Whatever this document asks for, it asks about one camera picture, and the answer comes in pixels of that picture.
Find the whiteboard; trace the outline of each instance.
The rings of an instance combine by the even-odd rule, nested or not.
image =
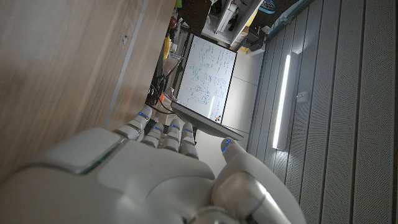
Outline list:
[[[236,53],[194,36],[178,102],[221,123]]]

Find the white robotic hand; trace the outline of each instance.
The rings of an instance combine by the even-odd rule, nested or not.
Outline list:
[[[93,128],[29,160],[0,183],[1,223],[305,223],[284,184],[232,139],[218,178],[198,160],[192,125],[163,139],[146,106],[128,124]]]

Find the floor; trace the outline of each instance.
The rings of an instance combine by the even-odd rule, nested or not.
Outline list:
[[[174,2],[0,2],[0,181],[72,134],[138,113]]]

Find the black cable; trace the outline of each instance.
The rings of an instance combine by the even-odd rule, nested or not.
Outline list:
[[[166,107],[163,105],[163,103],[162,103],[162,101],[160,100],[160,98],[159,98],[159,102],[160,102],[160,104],[161,104],[166,110],[170,111],[171,113],[174,113],[174,111],[169,110],[168,108],[166,108]]]
[[[175,114],[174,112],[173,112],[173,113],[165,113],[165,112],[163,112],[163,111],[161,111],[161,110],[158,110],[157,108],[153,107],[152,105],[149,105],[149,104],[147,104],[147,103],[145,103],[145,104],[146,104],[147,106],[150,106],[152,109],[156,110],[156,111],[159,112],[159,113],[167,114],[167,115]]]
[[[163,105],[162,101],[160,100],[159,92],[156,90],[156,88],[155,88],[154,85],[152,85],[152,87],[154,87],[154,90],[156,91],[156,96],[158,96],[158,97],[157,97],[157,101],[159,101],[160,104],[161,104],[166,110],[168,110],[168,111],[171,112],[172,114],[175,114],[174,111],[169,110],[165,105]]]

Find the fluorescent light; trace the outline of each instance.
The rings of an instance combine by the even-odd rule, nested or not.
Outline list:
[[[272,147],[275,149],[277,149],[277,146],[278,146],[280,123],[282,121],[282,112],[284,110],[284,102],[285,102],[285,95],[286,95],[287,77],[289,76],[289,66],[290,66],[290,55],[286,56],[284,78],[282,80],[282,88],[280,90],[278,114],[276,117],[276,125],[275,125],[275,133],[274,133],[274,142],[272,143]]]

